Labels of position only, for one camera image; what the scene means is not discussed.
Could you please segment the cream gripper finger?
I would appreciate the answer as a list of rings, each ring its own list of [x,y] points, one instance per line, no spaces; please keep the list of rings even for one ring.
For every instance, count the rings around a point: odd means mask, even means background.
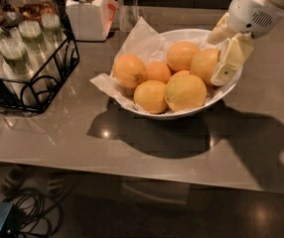
[[[215,86],[227,84],[245,64],[252,52],[253,39],[250,34],[237,34],[223,41],[211,83]]]
[[[229,14],[225,13],[208,35],[207,42],[210,45],[221,44],[236,35],[236,32],[228,25],[228,18]]]

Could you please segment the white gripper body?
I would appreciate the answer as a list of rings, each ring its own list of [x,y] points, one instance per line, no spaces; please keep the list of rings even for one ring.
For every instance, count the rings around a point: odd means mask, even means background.
[[[232,0],[228,26],[236,33],[251,33],[259,38],[284,17],[284,0]]]

